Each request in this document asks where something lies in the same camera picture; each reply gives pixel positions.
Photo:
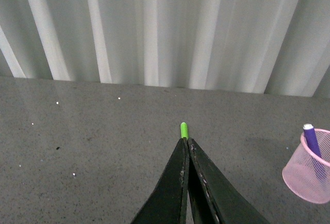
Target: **pink pencil cup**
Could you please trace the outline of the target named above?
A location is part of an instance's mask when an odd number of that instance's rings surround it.
[[[315,133],[322,158],[309,149],[302,133],[301,143],[284,167],[282,176],[297,196],[321,204],[330,201],[330,131],[315,129]]]

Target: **speckled floor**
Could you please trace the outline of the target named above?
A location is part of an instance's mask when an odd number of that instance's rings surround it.
[[[0,77],[0,223],[130,223],[182,121],[270,223],[328,223],[330,205],[300,199],[281,174],[304,123],[330,130],[328,99],[10,77]]]

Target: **green marker cap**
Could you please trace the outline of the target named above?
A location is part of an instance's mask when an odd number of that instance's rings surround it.
[[[180,128],[181,128],[181,138],[186,137],[188,139],[189,135],[188,135],[188,126],[187,126],[187,124],[185,122],[181,123]]]

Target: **purple marker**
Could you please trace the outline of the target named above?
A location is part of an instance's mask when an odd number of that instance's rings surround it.
[[[321,157],[321,151],[319,148],[318,140],[316,139],[316,134],[313,125],[311,124],[305,124],[303,126],[304,129],[304,135],[306,138],[307,145],[311,151],[316,154],[318,157]]]
[[[322,158],[313,125],[305,124],[303,126],[303,129],[304,129],[304,135],[305,135],[306,142],[307,142],[309,149],[311,149],[311,151],[314,154],[316,154],[318,157]],[[318,162],[316,159],[314,159],[313,157],[311,159],[313,162],[316,177],[319,180],[321,180],[321,182],[323,182],[326,177],[324,166],[320,162]]]

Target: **curtain fold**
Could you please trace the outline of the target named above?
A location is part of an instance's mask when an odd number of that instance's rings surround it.
[[[330,97],[330,0],[0,0],[0,76]]]

